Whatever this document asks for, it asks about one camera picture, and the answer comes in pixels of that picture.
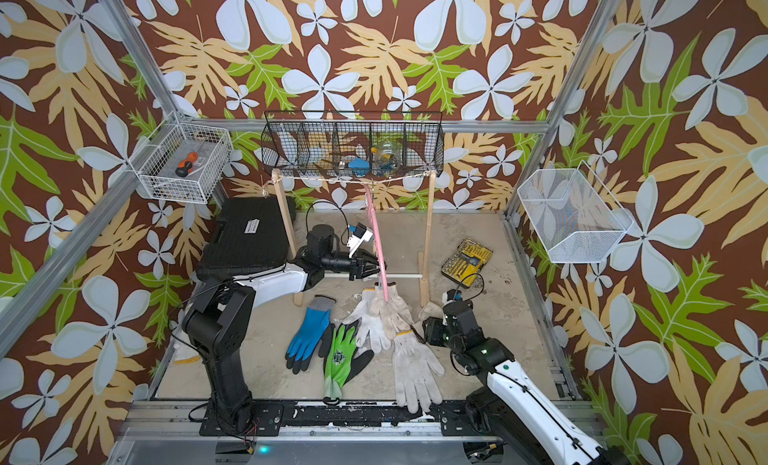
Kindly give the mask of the pink clip hanger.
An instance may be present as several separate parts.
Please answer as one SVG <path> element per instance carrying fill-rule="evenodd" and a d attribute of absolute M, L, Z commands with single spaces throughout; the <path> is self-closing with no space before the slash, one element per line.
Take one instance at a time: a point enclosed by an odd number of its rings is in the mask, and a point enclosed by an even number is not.
<path fill-rule="evenodd" d="M 363 187 L 364 187 L 364 193 L 365 193 L 365 198 L 367 203 L 366 212 L 367 212 L 367 216 L 373 231 L 373 240 L 374 240 L 376 255 L 384 259 L 381 232 L 379 229 L 379 224 L 376 216 L 376 209 L 373 201 L 372 188 L 368 183 L 364 183 Z M 381 266 L 379 266 L 379 270 L 381 270 L 380 285 L 382 288 L 383 300 L 384 302 L 388 302 L 390 300 L 390 294 L 389 294 L 388 280 L 386 275 L 386 266 L 383 266 L 383 265 L 384 264 L 382 263 Z"/>

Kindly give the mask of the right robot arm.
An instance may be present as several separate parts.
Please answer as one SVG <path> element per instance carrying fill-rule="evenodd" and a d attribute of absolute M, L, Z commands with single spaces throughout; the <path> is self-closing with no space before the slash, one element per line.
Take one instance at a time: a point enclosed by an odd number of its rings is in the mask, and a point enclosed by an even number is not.
<path fill-rule="evenodd" d="M 482 383 L 461 405 L 440 412 L 446 434 L 469 429 L 479 436 L 495 436 L 529 464 L 629 462 L 617 447 L 602 446 L 576 426 L 503 343 L 484 335 L 470 300 L 449 302 L 440 318 L 426 318 L 422 328 L 427 344 L 447 348 L 451 363 Z"/>

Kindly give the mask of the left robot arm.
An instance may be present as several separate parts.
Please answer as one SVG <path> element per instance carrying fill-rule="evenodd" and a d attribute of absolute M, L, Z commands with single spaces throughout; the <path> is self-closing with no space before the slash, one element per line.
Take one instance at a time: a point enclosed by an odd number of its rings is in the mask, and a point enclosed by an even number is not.
<path fill-rule="evenodd" d="M 326 273 L 345 273 L 350 280 L 383 275 L 386 263 L 381 252 L 371 253 L 357 244 L 341 250 L 333 228 L 316 225 L 307 233 L 307 243 L 292 260 L 263 272 L 212 275 L 193 298 L 182 330 L 189 345 L 201 356 L 209 380 L 211 397 L 207 419 L 222 433 L 244 435 L 257 428 L 260 418 L 242 370 L 240 348 L 252 310 L 285 295 L 313 288 Z M 334 299 L 318 295 L 308 306 L 305 319 L 286 351 L 288 369 L 299 373 L 313 356 L 324 366 L 323 401 L 335 406 L 343 387 L 373 359 L 373 351 L 361 352 L 355 342 L 362 322 L 335 326 L 331 321 Z"/>

